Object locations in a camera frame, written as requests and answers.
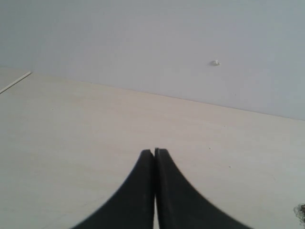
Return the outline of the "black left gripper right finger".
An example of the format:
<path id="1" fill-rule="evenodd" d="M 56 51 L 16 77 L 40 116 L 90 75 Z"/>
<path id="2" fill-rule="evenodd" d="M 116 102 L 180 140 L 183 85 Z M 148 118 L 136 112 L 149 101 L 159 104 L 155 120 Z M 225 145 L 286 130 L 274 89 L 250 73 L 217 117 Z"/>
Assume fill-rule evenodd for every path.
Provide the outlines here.
<path id="1" fill-rule="evenodd" d="M 184 177 L 167 149 L 155 149 L 154 160 L 159 228 L 249 228 L 204 198 Z"/>

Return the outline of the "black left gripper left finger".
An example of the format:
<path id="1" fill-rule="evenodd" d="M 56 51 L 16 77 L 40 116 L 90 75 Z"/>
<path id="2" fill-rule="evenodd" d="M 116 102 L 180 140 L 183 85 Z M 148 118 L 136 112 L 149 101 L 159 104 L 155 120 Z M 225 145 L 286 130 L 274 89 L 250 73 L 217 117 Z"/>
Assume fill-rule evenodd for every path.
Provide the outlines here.
<path id="1" fill-rule="evenodd" d="M 154 156 L 146 149 L 111 198 L 74 228 L 152 229 L 154 198 Z"/>

